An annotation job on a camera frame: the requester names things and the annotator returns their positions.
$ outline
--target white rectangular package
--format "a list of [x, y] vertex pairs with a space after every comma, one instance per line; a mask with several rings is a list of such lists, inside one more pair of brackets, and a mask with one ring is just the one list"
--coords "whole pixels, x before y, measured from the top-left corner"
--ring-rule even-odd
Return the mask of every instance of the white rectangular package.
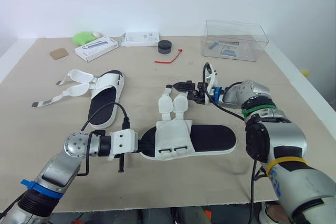
[[126, 32], [121, 36], [121, 47], [155, 47], [160, 41], [157, 31]]
[[103, 54], [117, 48], [118, 42], [108, 36], [101, 37], [83, 46], [75, 48], [75, 53], [86, 62], [92, 61]]

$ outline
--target black puck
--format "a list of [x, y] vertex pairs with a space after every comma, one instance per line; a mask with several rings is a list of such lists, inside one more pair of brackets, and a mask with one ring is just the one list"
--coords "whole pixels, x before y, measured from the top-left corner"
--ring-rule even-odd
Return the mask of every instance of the black puck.
[[158, 43], [159, 53], [166, 55], [172, 50], [172, 43], [169, 40], [160, 40]]

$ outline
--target small green object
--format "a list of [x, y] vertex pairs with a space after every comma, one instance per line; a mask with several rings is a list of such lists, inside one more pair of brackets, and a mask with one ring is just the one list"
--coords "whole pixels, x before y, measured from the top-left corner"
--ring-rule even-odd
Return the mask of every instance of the small green object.
[[251, 109], [248, 110], [242, 110], [242, 114], [244, 115], [244, 117], [246, 118], [248, 115], [250, 115], [252, 112], [255, 112], [257, 110], [261, 110], [261, 109], [277, 109], [276, 106], [271, 105], [271, 104], [266, 104], [266, 105], [260, 105], [260, 106], [255, 106]]
[[78, 46], [85, 45], [91, 41], [96, 40], [96, 38], [89, 31], [82, 31], [73, 36], [72, 41]]

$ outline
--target robotic arm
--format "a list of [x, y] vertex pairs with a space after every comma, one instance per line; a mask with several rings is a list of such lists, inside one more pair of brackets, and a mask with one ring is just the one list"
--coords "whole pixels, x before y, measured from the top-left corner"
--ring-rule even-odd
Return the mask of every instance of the robotic arm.
[[269, 89], [250, 80], [222, 88], [217, 86], [217, 73], [211, 65], [207, 63], [204, 72], [206, 82], [199, 82], [198, 90], [191, 81], [173, 87], [188, 92], [188, 99], [200, 104], [242, 109], [246, 151], [260, 161], [290, 220], [297, 224], [336, 223], [336, 183], [307, 165], [303, 159], [305, 135], [276, 107]]
[[27, 186], [18, 201], [10, 206], [10, 210], [1, 224], [45, 224], [50, 214], [58, 204], [76, 176], [80, 164], [89, 156], [108, 157], [112, 160], [123, 153], [131, 153], [138, 149], [138, 134], [131, 129], [111, 132], [105, 136], [105, 131], [87, 133], [74, 132], [64, 141], [64, 147], [42, 169], [34, 181], [23, 180]]

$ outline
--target yellow tape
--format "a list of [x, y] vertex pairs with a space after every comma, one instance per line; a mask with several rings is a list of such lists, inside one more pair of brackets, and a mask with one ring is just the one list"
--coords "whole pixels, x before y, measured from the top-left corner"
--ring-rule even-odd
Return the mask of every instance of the yellow tape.
[[282, 162], [289, 162], [289, 161], [296, 161], [296, 162], [302, 162], [302, 163], [305, 163], [306, 165], [307, 162], [302, 158], [302, 157], [280, 157], [280, 158], [277, 158], [275, 160], [273, 160], [272, 162], [270, 162], [266, 168], [266, 174], [267, 176], [269, 176], [269, 172], [271, 171], [271, 169], [275, 166], [275, 165], [278, 165]]

